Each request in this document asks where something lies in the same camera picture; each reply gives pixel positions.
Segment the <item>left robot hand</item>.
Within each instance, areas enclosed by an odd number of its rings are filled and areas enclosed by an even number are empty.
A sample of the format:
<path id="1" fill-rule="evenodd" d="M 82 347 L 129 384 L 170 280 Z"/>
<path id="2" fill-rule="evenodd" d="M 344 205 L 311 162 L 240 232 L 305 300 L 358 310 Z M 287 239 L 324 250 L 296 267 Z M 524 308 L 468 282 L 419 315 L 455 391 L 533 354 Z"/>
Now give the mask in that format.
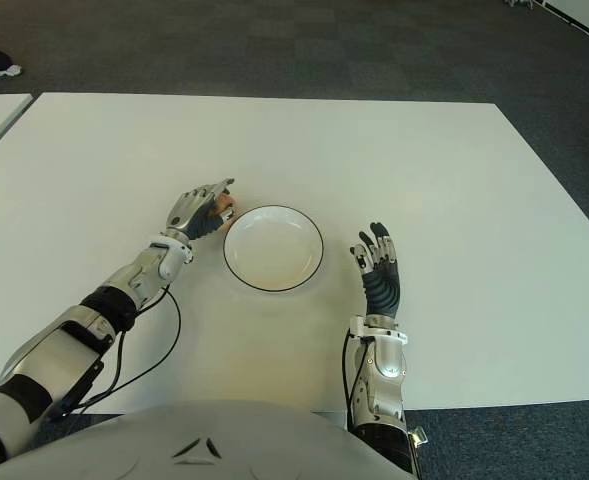
<path id="1" fill-rule="evenodd" d="M 229 191 L 233 183 L 233 178 L 226 178 L 182 194 L 168 215 L 164 234 L 186 243 L 228 223 L 235 215 L 235 201 Z"/>

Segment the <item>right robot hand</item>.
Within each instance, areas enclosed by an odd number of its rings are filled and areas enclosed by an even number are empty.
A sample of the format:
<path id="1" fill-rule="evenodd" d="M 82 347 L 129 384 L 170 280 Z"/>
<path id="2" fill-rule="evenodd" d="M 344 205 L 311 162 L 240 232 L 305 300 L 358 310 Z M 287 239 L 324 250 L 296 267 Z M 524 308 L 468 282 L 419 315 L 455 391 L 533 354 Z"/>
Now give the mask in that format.
<path id="1" fill-rule="evenodd" d="M 360 243 L 350 248 L 359 269 L 366 314 L 394 319 L 401 302 L 401 284 L 394 242 L 381 222 L 370 223 L 370 234 L 360 231 Z"/>

